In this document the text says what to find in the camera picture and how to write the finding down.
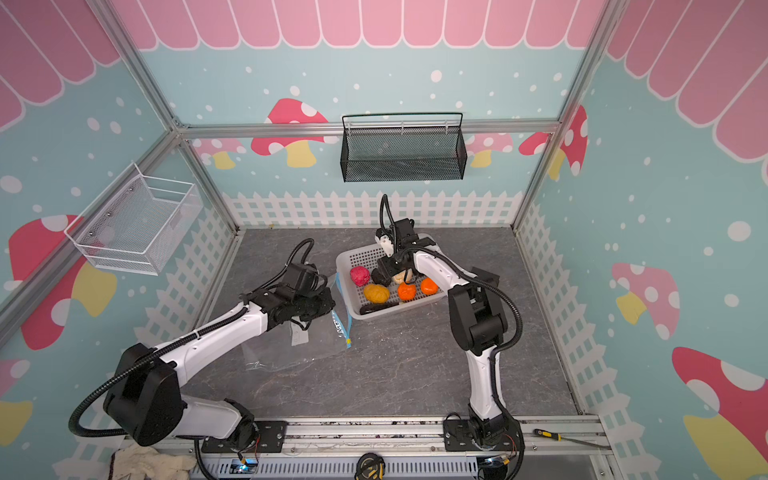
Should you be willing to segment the pink food ball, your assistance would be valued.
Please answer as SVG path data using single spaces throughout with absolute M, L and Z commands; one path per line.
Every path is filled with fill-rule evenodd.
M 355 266 L 351 268 L 349 276 L 356 287 L 364 287 L 371 281 L 370 271 L 364 266 Z

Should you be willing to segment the clear zip top bag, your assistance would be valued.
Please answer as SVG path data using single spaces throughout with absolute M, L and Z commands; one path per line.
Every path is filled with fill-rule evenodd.
M 333 309 L 303 329 L 298 318 L 241 345 L 246 370 L 277 372 L 346 352 L 352 346 L 351 317 L 347 314 L 338 275 L 328 285 Z

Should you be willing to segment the white plastic basket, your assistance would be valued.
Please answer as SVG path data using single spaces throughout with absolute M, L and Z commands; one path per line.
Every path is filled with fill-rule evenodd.
M 467 271 L 441 255 L 428 234 L 407 237 L 393 254 L 383 242 L 339 254 L 337 286 L 348 315 L 373 320 L 446 297 L 452 287 L 466 283 Z

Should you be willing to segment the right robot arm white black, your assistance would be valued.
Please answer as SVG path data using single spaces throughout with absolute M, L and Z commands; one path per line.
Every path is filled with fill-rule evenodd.
M 380 225 L 375 241 L 385 252 L 377 263 L 380 276 L 412 272 L 447 294 L 451 332 L 468 361 L 472 439 L 482 448 L 496 446 L 514 425 L 501 393 L 498 355 L 522 336 L 519 309 L 498 287 L 497 275 L 458 266 L 432 239 L 419 237 L 410 219 Z

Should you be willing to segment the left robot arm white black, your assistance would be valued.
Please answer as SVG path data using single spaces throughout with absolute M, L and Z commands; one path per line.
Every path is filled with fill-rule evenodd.
M 82 438 L 128 436 L 141 446 L 176 437 L 215 439 L 235 452 L 253 447 L 260 434 L 246 407 L 187 396 L 182 388 L 235 347 L 283 324 L 306 330 L 333 311 L 328 278 L 308 260 L 313 245 L 311 238 L 300 241 L 276 275 L 241 294 L 223 315 L 175 340 L 125 350 L 114 375 L 75 407 L 69 431 Z

